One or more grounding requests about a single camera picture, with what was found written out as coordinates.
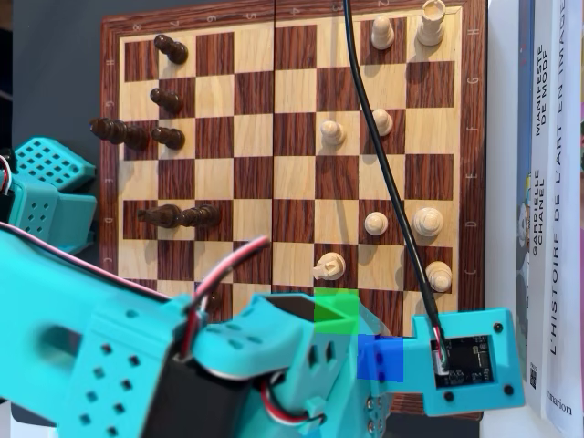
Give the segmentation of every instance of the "chess piece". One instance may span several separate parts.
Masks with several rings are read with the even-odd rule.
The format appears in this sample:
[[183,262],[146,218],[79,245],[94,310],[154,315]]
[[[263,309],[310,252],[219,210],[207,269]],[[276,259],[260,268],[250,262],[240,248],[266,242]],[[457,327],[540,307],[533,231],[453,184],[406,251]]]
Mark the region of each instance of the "chess piece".
[[98,138],[112,144],[125,143],[128,148],[143,151],[148,147],[150,134],[140,126],[129,125],[121,120],[92,119],[89,129]]
[[189,57],[189,51],[183,43],[174,41],[166,35],[157,35],[154,46],[166,55],[173,64],[184,64]]
[[442,213],[432,207],[421,208],[413,216],[413,228],[419,235],[434,237],[442,231]]
[[150,92],[150,99],[156,105],[164,108],[171,114],[178,114],[183,108],[183,99],[178,94],[171,91],[153,89]]
[[422,6],[422,20],[418,25],[416,37],[423,46],[436,46],[444,37],[444,21],[446,6],[441,0],[428,0]]
[[312,268],[316,280],[337,280],[345,273],[345,259],[337,253],[326,253]]
[[184,134],[175,128],[154,128],[152,138],[167,148],[178,151],[184,146]]
[[219,209],[212,205],[181,210],[178,206],[165,204],[160,207],[138,211],[138,221],[153,224],[162,228],[177,226],[209,227],[221,222]]
[[426,267],[430,286],[436,292],[446,292],[453,283],[453,272],[444,262],[432,262]]
[[393,119],[385,109],[376,109],[373,111],[373,118],[377,125],[377,131],[383,137],[391,132],[393,128]]
[[322,142],[325,146],[338,147],[345,140],[345,130],[336,121],[327,120],[320,125]]
[[371,30],[371,45],[378,50],[385,50],[393,43],[395,35],[391,21],[387,16],[378,16],[373,21]]
[[370,235],[382,235],[387,231],[388,220],[385,214],[373,212],[365,218],[365,230]]

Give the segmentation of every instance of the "black cable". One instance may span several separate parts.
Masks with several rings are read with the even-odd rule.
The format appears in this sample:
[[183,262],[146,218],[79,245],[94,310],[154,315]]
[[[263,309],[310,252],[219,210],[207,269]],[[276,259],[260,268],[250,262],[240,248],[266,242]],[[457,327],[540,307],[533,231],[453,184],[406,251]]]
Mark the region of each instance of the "black cable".
[[436,300],[434,299],[434,294],[430,283],[428,282],[428,276],[426,275],[426,270],[422,266],[422,261],[418,254],[418,247],[416,241],[413,238],[412,229],[410,228],[410,223],[406,213],[402,207],[402,199],[398,193],[398,189],[395,186],[395,181],[393,180],[393,175],[391,174],[390,164],[387,161],[387,157],[381,146],[380,134],[377,131],[377,125],[375,124],[375,119],[373,118],[373,112],[367,99],[367,93],[363,87],[363,80],[361,79],[359,63],[357,61],[357,50],[355,48],[355,36],[353,32],[353,20],[352,13],[350,10],[350,0],[343,0],[343,13],[345,16],[345,32],[347,35],[347,49],[349,50],[349,63],[350,71],[353,75],[353,81],[355,82],[355,88],[357,89],[357,94],[359,95],[359,101],[363,107],[363,115],[365,121],[367,122],[367,127],[370,131],[371,140],[373,141],[373,146],[375,147],[375,153],[377,154],[377,159],[380,162],[381,173],[383,174],[383,179],[387,185],[387,189],[390,192],[391,204],[393,205],[393,210],[397,216],[398,223],[401,228],[401,233],[405,239],[406,247],[408,248],[408,253],[412,259],[413,270],[420,284],[420,291],[422,293],[423,305],[426,309],[426,313],[430,318],[430,322],[433,328],[437,328],[440,334],[437,337],[437,341],[440,343],[442,350],[442,361],[443,366],[447,367],[447,355],[445,354],[446,348],[444,345],[444,334],[442,325],[440,324],[440,319],[438,318],[438,307],[436,306]]

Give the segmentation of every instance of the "white wire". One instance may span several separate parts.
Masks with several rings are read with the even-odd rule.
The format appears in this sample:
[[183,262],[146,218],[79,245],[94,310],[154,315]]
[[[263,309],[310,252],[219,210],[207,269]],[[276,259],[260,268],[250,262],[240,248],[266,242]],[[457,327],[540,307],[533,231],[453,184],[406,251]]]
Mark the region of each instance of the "white wire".
[[8,189],[12,185],[12,172],[10,171],[10,166],[8,165],[8,162],[6,161],[6,158],[4,158],[2,155],[0,155],[0,161],[4,165],[5,172],[8,173],[8,181],[6,182],[6,187],[4,188],[4,194],[8,194]]

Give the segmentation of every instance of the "chess square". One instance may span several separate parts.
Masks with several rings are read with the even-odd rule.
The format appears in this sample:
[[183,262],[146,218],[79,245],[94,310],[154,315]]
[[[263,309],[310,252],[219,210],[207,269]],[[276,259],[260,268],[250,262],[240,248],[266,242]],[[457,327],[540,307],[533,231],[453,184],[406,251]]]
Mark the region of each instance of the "chess square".
[[315,112],[317,101],[315,69],[277,70],[274,84],[274,112]]
[[406,64],[361,66],[363,87],[372,110],[405,108]]
[[156,240],[125,240],[118,242],[118,276],[155,280],[158,266]]
[[[361,49],[360,25],[360,22],[353,23],[357,59],[360,59]],[[347,49],[347,34],[345,32],[344,21],[330,20],[318,24],[317,67],[350,67],[349,50]]]
[[136,41],[124,45],[124,81],[136,82],[158,78],[158,52],[154,41]]
[[233,199],[234,159],[195,160],[194,197],[195,199]]
[[194,160],[158,161],[158,198],[194,198]]
[[215,226],[194,229],[195,240],[229,242],[234,240],[234,202],[232,200],[197,199],[195,206],[212,205],[219,210],[221,222]]
[[[376,212],[385,215],[387,218],[387,230],[382,235],[370,235],[365,229],[367,216]],[[390,200],[359,199],[359,243],[366,245],[404,245],[402,230]]]
[[405,114],[406,153],[459,151],[459,109],[408,108]]
[[454,61],[407,64],[407,108],[453,107],[454,68]]
[[121,199],[158,199],[158,162],[139,161],[118,164]]
[[198,35],[196,37],[197,78],[234,74],[234,34]]
[[272,114],[234,117],[234,156],[266,157],[272,155]]
[[359,160],[357,156],[317,156],[316,199],[358,199]]
[[274,72],[255,71],[235,75],[235,114],[274,112]]
[[315,167],[314,156],[274,157],[274,199],[314,199]]
[[[234,242],[234,250],[247,242]],[[244,263],[234,269],[234,283],[251,283],[255,285],[267,285],[269,292],[272,284],[272,248],[264,248]]]
[[317,199],[314,241],[321,244],[358,243],[359,201]]
[[359,288],[403,290],[404,248],[359,245]]
[[314,112],[274,114],[274,155],[315,155]]
[[233,158],[233,117],[201,118],[195,125],[195,158]]
[[350,68],[317,70],[317,111],[358,111],[359,107]]
[[[336,121],[345,131],[345,140],[339,146],[329,146],[322,140],[320,126],[325,121]],[[317,112],[316,147],[317,155],[359,155],[359,124],[358,111]]]
[[158,279],[194,281],[194,242],[158,241]]
[[317,27],[277,27],[275,70],[315,68],[317,66]]
[[378,50],[371,43],[373,20],[361,22],[361,56],[362,66],[375,64],[405,64],[406,62],[406,18],[390,18],[393,28],[393,42],[384,50]]
[[313,244],[274,242],[272,254],[273,284],[312,287]]
[[273,202],[273,242],[314,242],[313,200],[275,199]]
[[272,157],[235,157],[235,199],[271,199],[273,173]]
[[[453,265],[453,249],[451,247],[444,246],[418,246],[418,254],[424,266],[428,266],[432,262],[444,262],[451,269]],[[405,257],[403,263],[403,273],[404,273],[404,290],[408,291],[419,291],[420,285],[416,278],[415,271],[413,269],[412,260],[410,257]],[[452,288],[449,288],[445,294],[452,293]]]
[[196,117],[234,115],[234,76],[208,76],[195,80],[194,114]]
[[[193,199],[159,199],[157,206],[170,204],[176,205],[181,210],[188,210],[194,207]],[[194,228],[190,226],[177,226],[176,228],[158,227],[159,240],[194,240]]]
[[182,99],[182,108],[172,114],[159,107],[160,119],[184,119],[194,117],[194,78],[160,79],[158,88],[176,94]]
[[[406,110],[386,109],[391,117],[393,126],[390,133],[381,137],[381,146],[386,154],[404,154],[406,139]],[[371,140],[369,128],[363,112],[360,113],[360,153],[362,155],[375,155],[375,146]]]
[[178,151],[167,148],[165,144],[156,143],[160,160],[175,160],[194,158],[195,128],[194,119],[167,119],[159,120],[161,128],[176,129],[184,135],[184,145]]
[[124,160],[156,160],[158,158],[158,143],[152,139],[151,132],[157,126],[156,120],[131,121],[127,123],[128,126],[138,126],[144,128],[148,132],[148,143],[142,151],[135,151],[122,143],[121,147],[124,151]]
[[339,244],[314,244],[314,266],[327,253],[336,253],[345,260],[345,272],[337,280],[314,280],[314,287],[334,287],[338,289],[357,288],[357,246]]
[[247,241],[266,235],[272,239],[272,200],[234,200],[234,240]]
[[234,72],[272,71],[274,69],[274,27],[266,24],[235,30]]
[[[403,199],[405,157],[403,155],[386,155],[386,157],[398,189],[398,195]],[[376,155],[361,155],[359,157],[359,199],[391,199]]]
[[156,201],[123,201],[122,233],[124,239],[156,240],[157,227],[138,221],[138,211],[156,207]]
[[157,120],[160,110],[150,99],[150,92],[157,87],[158,80],[121,83],[118,118],[125,122]]
[[[211,269],[234,251],[233,242],[194,242],[194,279],[202,281]],[[233,283],[233,272],[227,274],[222,283]]]
[[454,157],[448,154],[405,156],[405,197],[407,199],[452,200]]

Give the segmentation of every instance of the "black pawn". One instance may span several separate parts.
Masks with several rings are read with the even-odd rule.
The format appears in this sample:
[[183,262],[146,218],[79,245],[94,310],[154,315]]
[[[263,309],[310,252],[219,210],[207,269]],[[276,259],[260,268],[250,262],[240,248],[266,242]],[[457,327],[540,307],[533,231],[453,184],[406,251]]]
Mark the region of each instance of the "black pawn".
[[171,114],[177,114],[183,108],[183,99],[178,94],[163,89],[153,89],[150,92],[150,99]]
[[184,146],[184,134],[174,128],[154,128],[152,138],[169,149],[179,150]]
[[158,48],[174,64],[184,64],[189,57],[186,46],[166,35],[158,35],[154,38],[154,46]]

